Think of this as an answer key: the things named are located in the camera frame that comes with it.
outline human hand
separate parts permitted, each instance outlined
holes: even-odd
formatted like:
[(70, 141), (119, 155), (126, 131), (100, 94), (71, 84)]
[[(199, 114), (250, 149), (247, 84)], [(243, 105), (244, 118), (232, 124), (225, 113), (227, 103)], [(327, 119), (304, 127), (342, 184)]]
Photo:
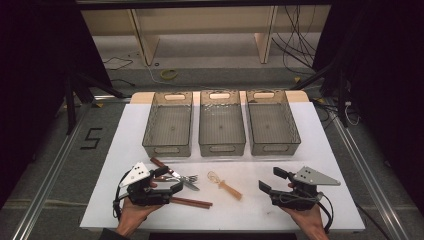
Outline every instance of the human hand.
[[(155, 188), (157, 187), (156, 183), (151, 182), (150, 186)], [(147, 216), (161, 208), (163, 205), (153, 205), (153, 206), (138, 206), (134, 205), (131, 200), (126, 197), (124, 199), (124, 206), (122, 207), (121, 219), (119, 225), (116, 228), (116, 232), (124, 237), (129, 238), (135, 230), (141, 225), (141, 223), (146, 220)]]
[(305, 211), (297, 211), (295, 209), (283, 207), (280, 208), (292, 217), (293, 221), (300, 227), (309, 239), (328, 239), (328, 236), (324, 231), (321, 211), (317, 204), (315, 204), (311, 210)]

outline white tabletop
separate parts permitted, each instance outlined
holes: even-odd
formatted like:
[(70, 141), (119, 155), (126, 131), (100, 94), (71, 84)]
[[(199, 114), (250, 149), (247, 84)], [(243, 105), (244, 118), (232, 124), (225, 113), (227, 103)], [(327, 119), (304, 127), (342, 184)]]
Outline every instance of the white tabletop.
[[(318, 186), (332, 202), (334, 222), (332, 231), (362, 231), (365, 229), (359, 213), (331, 151), (330, 145), (311, 103), (290, 103), (293, 117), (302, 140), (293, 156), (253, 157), (250, 154), (249, 136), (241, 157), (200, 156), (198, 145), (199, 103), (194, 104), (192, 155), (189, 158), (162, 158), (170, 168), (181, 175), (198, 175), (196, 185), (200, 191), (184, 188), (176, 197), (212, 202), (210, 209), (202, 209), (170, 203), (152, 213), (140, 229), (149, 232), (293, 232), (299, 230), (290, 216), (271, 204), (267, 194), (258, 188), (258, 180), (275, 190), (290, 191), (288, 180), (273, 175), (273, 167), (297, 172), (309, 166), (341, 182), (341, 186)], [(90, 230), (116, 228), (118, 221), (112, 216), (112, 201), (123, 174), (142, 161), (147, 168), (156, 169), (150, 163), (142, 140), (149, 115), (149, 104), (128, 104), (122, 114), (97, 185), (81, 222)], [(236, 200), (207, 178), (209, 171), (243, 194)], [(330, 205), (323, 199), (324, 206)], [(322, 212), (324, 225), (327, 217)]]

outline cable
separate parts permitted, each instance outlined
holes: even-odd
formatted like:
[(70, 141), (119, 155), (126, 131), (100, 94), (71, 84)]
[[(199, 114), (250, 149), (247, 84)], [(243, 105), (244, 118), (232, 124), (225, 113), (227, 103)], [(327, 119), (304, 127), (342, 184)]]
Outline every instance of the cable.
[(331, 119), (331, 121), (327, 124), (327, 126), (325, 126), (324, 127), (324, 131), (325, 131), (325, 129), (327, 129), (328, 128), (328, 126), (330, 126), (330, 124), (334, 121), (334, 119), (336, 119), (337, 118), (337, 115), (336, 116), (334, 116), (332, 119)]
[[(290, 34), (290, 37), (289, 37), (289, 40), (287, 41), (287, 43), (286, 43), (286, 45), (285, 45), (285, 47), (284, 47), (284, 48), (282, 48), (280, 45), (278, 45), (278, 44), (275, 42), (275, 40), (274, 40), (274, 39), (273, 39), (273, 41), (274, 41), (274, 42), (277, 44), (277, 46), (279, 46), (279, 47), (280, 47), (280, 49), (283, 51), (283, 64), (284, 64), (284, 66), (286, 67), (286, 69), (288, 69), (289, 71), (294, 72), (294, 73), (299, 73), (299, 72), (296, 72), (296, 71), (294, 71), (294, 70), (290, 69), (290, 68), (287, 66), (287, 64), (286, 64), (286, 59), (285, 59), (285, 55), (284, 55), (284, 53), (286, 53), (286, 54), (289, 54), (290, 56), (294, 57), (294, 55), (290, 54), (290, 53), (287, 51), (287, 47), (289, 46), (290, 40), (293, 38), (294, 31), (295, 31), (295, 29), (293, 29), (293, 30), (292, 30), (292, 32), (291, 32), (291, 34)], [(305, 66), (310, 67), (307, 63), (305, 63), (305, 62), (303, 62), (303, 61), (300, 61), (300, 62), (301, 62), (301, 63), (303, 63)]]
[(294, 59), (296, 59), (297, 61), (299, 61), (300, 63), (302, 63), (303, 65), (305, 65), (305, 66), (307, 66), (308, 68), (312, 68), (308, 63), (306, 63), (306, 62), (304, 62), (304, 61), (302, 61), (302, 60), (300, 60), (298, 57), (296, 57), (295, 55), (293, 55), (292, 53), (290, 53), (289, 51), (287, 51), (286, 49), (283, 49), (283, 47), (281, 47), (276, 41), (275, 41), (275, 39), (274, 38), (271, 38), (272, 39), (272, 41), (278, 46), (278, 48), (281, 50), (281, 51), (283, 51), (284, 53), (286, 53), (286, 54), (288, 54), (288, 55), (290, 55), (292, 58), (294, 58)]
[(322, 194), (322, 196), (323, 197), (325, 197), (326, 199), (327, 199), (327, 201), (328, 201), (328, 203), (330, 204), (330, 207), (331, 207), (331, 215), (330, 215), (330, 213), (328, 212), (328, 210), (324, 207), (324, 205), (322, 205), (322, 203), (320, 203), (320, 202), (318, 202), (317, 204), (318, 204), (318, 206), (320, 206), (320, 208), (324, 211), (324, 213), (327, 215), (327, 217), (328, 217), (328, 222), (327, 222), (327, 224), (325, 225), (325, 227), (324, 227), (324, 231), (325, 231), (325, 233), (329, 233), (330, 232), (330, 227), (331, 227), (331, 224), (333, 224), (333, 220), (334, 220), (334, 208), (333, 208), (333, 204), (331, 203), (331, 201), (330, 201), (330, 199), (327, 197), (327, 196), (325, 196), (324, 194)]
[(371, 217), (371, 215), (368, 214), (367, 211), (365, 211), (356, 201), (353, 201), (355, 203), (355, 206), (361, 210), (361, 212), (363, 214), (365, 214), (365, 216), (368, 217), (369, 220), (371, 220), (372, 223), (374, 223), (374, 225), (378, 228), (378, 230), (380, 230), (380, 232), (383, 234), (383, 236), (387, 239), (390, 240), (389, 235), (383, 230), (383, 228), (377, 223), (377, 221), (374, 220), (374, 218)]
[(312, 12), (312, 20), (311, 20), (311, 23), (308, 26), (308, 30), (306, 31), (305, 36), (308, 35), (309, 30), (311, 30), (311, 26), (312, 26), (312, 23), (314, 22), (314, 18), (315, 18), (315, 10), (316, 10), (316, 8), (317, 8), (317, 5), (314, 5), (314, 11)]
[[(297, 33), (297, 37), (298, 37), (298, 41), (299, 41), (298, 46), (300, 46), (300, 49), (301, 49), (301, 52), (303, 53), (302, 55), (303, 55), (303, 58), (305, 59), (305, 61), (308, 63), (309, 66), (312, 66), (309, 63), (308, 58), (306, 57), (306, 55), (303, 51), (303, 47), (302, 47), (302, 46), (304, 46), (304, 44), (303, 44), (303, 41), (302, 41), (302, 38), (301, 38), (302, 35), (300, 34), (300, 23), (299, 23), (300, 6), (296, 7), (296, 13), (297, 13), (297, 15), (296, 15), (296, 25), (295, 26), (297, 26), (297, 32), (296, 33)], [(308, 48), (306, 46), (305, 46), (305, 50), (310, 56), (311, 54), (309, 53)]]
[(277, 33), (277, 36), (278, 36), (278, 38), (284, 43), (284, 44), (286, 44), (287, 45), (287, 47), (289, 47), (290, 49), (292, 49), (293, 51), (296, 51), (296, 52), (298, 52), (298, 53), (301, 53), (301, 54), (306, 54), (305, 52), (302, 52), (302, 51), (300, 51), (299, 49), (297, 49), (297, 48), (294, 48), (294, 47), (292, 47), (292, 46), (290, 46), (286, 41), (284, 41), (284, 39), (280, 36), (280, 34), (279, 33)]
[(112, 80), (110, 80), (110, 81), (111, 81), (111, 82), (113, 82), (113, 81), (121, 81), (121, 82), (128, 83), (129, 85), (131, 85), (131, 86), (135, 87), (135, 84), (134, 84), (134, 83), (128, 82), (128, 81), (126, 81), (126, 80), (124, 80), (124, 79), (120, 79), (120, 78), (112, 79)]
[(130, 171), (126, 172), (124, 174), (124, 176), (121, 178), (121, 181), (119, 181), (118, 183), (118, 188), (116, 189), (116, 195), (115, 195), (115, 200), (113, 201), (113, 217), (118, 218), (118, 221), (121, 220), (121, 207), (119, 206), (119, 202), (122, 200), (121, 198), (119, 198), (119, 191), (121, 190), (121, 188), (119, 187), (119, 184), (124, 180), (124, 178), (128, 175), (128, 173), (130, 173)]
[(128, 65), (130, 65), (130, 64), (132, 64), (132, 63), (133, 63), (133, 60), (131, 60), (131, 59), (123, 59), (123, 58), (119, 58), (119, 57), (112, 57), (112, 58), (110, 58), (109, 60), (107, 60), (107, 61), (105, 61), (105, 62), (103, 62), (103, 63), (108, 63), (108, 62), (110, 62), (112, 59), (118, 59), (118, 60), (126, 61), (126, 62), (129, 62), (129, 63), (127, 63), (127, 64), (125, 64), (125, 65), (122, 65), (122, 66), (120, 66), (120, 67), (118, 67), (118, 68), (109, 68), (109, 70), (118, 70), (118, 69), (124, 68), (124, 67), (126, 67), (126, 66), (128, 66)]
[[(290, 22), (291, 22), (291, 24), (292, 24), (292, 27), (296, 30), (296, 26), (295, 26), (295, 24), (293, 23), (293, 20), (290, 18), (290, 14), (289, 14), (289, 12), (288, 12), (288, 10), (287, 10), (287, 6), (284, 6), (284, 8), (285, 8), (285, 10), (286, 10), (287, 15), (289, 16), (289, 20), (290, 20)], [(297, 7), (296, 7), (295, 11), (298, 13), (297, 18), (299, 18), (299, 14), (300, 14), (299, 5), (297, 5)], [(303, 40), (302, 40), (302, 42), (303, 42), (303, 41), (305, 41), (305, 42), (306, 42), (306, 44), (307, 44), (307, 45), (308, 45), (308, 46), (309, 46), (312, 50), (316, 51), (316, 49), (315, 49), (314, 47), (312, 47), (312, 46), (311, 46), (311, 44), (309, 44), (309, 42), (305, 39), (305, 37), (304, 37), (302, 34), (300, 34), (299, 30), (298, 30), (298, 31), (296, 31), (296, 33), (297, 33), (297, 35), (298, 35), (301, 39), (303, 39)]]
[(328, 119), (330, 119), (330, 114), (328, 113), (327, 109), (325, 109), (325, 108), (320, 108), (320, 107), (318, 107), (318, 109), (323, 109), (323, 110), (324, 110), (324, 112), (326, 113), (326, 117), (325, 117), (324, 119), (320, 119), (320, 120), (319, 120), (320, 122), (325, 122), (325, 121), (327, 121)]
[(153, 77), (153, 73), (152, 73), (152, 70), (150, 69), (149, 65), (146, 64), (146, 67), (149, 70), (152, 81), (155, 82), (155, 83), (171, 85), (171, 86), (175, 86), (175, 87), (201, 87), (201, 88), (210, 89), (210, 90), (228, 90), (228, 88), (219, 88), (219, 87), (211, 88), (211, 87), (202, 86), (202, 85), (185, 85), (185, 84), (173, 84), (173, 83), (169, 83), (169, 82), (160, 82), (160, 81), (157, 81)]
[(296, 198), (291, 199), (291, 200), (283, 201), (283, 199), (281, 199), (281, 197), (283, 195), (293, 197), (292, 194), (283, 192), (283, 193), (281, 193), (278, 196), (278, 198), (279, 198), (279, 200), (280, 200), (281, 203), (291, 203), (291, 202), (296, 202), (296, 201), (309, 201), (309, 202), (313, 202), (313, 203), (317, 203), (318, 202), (318, 199), (317, 198), (314, 198), (314, 197), (305, 198), (305, 197), (300, 197), (300, 196), (296, 196)]
[(345, 108), (346, 119), (347, 119), (347, 120), (349, 121), (349, 123), (350, 123), (350, 124), (352, 124), (353, 126), (358, 125), (359, 120), (361, 119), (361, 117), (360, 117), (360, 116), (358, 116), (358, 119), (356, 120), (356, 123), (352, 122), (352, 121), (350, 120), (350, 118), (349, 118), (348, 113), (347, 113), (347, 109), (348, 109), (348, 108), (349, 108), (349, 105), (347, 105), (347, 106), (346, 106), (346, 108)]

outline metal fork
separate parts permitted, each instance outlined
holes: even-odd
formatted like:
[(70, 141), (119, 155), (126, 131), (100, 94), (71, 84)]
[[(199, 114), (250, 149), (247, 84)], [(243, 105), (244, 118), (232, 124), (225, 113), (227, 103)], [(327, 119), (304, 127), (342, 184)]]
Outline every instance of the metal fork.
[[(197, 181), (197, 175), (194, 176), (181, 176), (185, 180), (189, 182), (196, 182)], [(155, 182), (179, 182), (178, 178), (175, 177), (169, 177), (169, 176), (160, 176), (157, 178), (154, 178), (153, 181)]]

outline plastic bin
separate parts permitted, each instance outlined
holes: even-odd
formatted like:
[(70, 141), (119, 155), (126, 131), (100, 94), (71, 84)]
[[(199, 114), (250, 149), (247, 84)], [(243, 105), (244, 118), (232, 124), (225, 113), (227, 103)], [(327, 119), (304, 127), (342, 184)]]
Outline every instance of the plastic bin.
[(155, 93), (143, 138), (147, 155), (189, 157), (192, 120), (192, 92)]
[(301, 140), (284, 90), (246, 92), (253, 156), (293, 155)]
[(199, 146), (203, 157), (242, 156), (246, 145), (240, 93), (200, 93)]

